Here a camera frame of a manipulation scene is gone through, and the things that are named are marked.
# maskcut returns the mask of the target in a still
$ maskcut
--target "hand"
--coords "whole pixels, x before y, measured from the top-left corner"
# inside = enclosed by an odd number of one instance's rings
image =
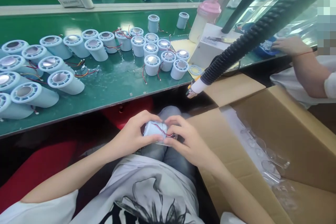
[[[312,49],[297,36],[277,39],[273,42],[272,49],[279,49],[290,56],[312,52]]]
[[[118,135],[103,147],[108,156],[107,162],[132,154],[148,144],[163,141],[159,134],[142,136],[140,128],[149,121],[162,122],[160,117],[149,113],[147,110],[129,119]]]

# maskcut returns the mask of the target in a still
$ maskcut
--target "white t-shirt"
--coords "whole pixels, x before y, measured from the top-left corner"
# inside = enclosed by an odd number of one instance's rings
[[[144,156],[122,159],[93,200],[72,219],[78,190],[43,203],[17,202],[0,224],[203,223],[193,183],[172,167]],[[226,213],[221,224],[240,223]]]
[[[294,68],[271,75],[271,81],[276,85],[284,87],[291,96],[306,108],[319,103],[336,103],[336,56],[320,55],[316,59],[321,65],[327,67],[332,72],[324,82],[324,90],[328,97],[326,99],[311,98],[297,80]]]

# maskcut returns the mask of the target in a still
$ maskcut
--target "cardboard box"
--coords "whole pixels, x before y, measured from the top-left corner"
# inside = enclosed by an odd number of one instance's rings
[[[230,104],[267,147],[290,160],[282,178],[295,189],[297,209],[288,215],[219,108],[188,119],[274,222],[336,223],[336,136],[282,88],[265,89],[243,74],[219,80],[205,92],[219,107]],[[218,215],[232,211],[214,178],[200,173]]]

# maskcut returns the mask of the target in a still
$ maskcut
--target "sleeve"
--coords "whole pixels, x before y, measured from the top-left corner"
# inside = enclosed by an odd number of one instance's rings
[[[324,90],[328,98],[336,98],[336,72],[332,73],[324,82]]]
[[[76,209],[78,190],[43,203],[16,202],[0,215],[0,224],[66,224]]]

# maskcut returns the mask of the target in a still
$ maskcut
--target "box flap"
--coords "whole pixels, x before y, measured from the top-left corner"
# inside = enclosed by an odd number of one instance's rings
[[[222,107],[263,89],[264,85],[241,73],[219,79],[208,86],[205,93]]]

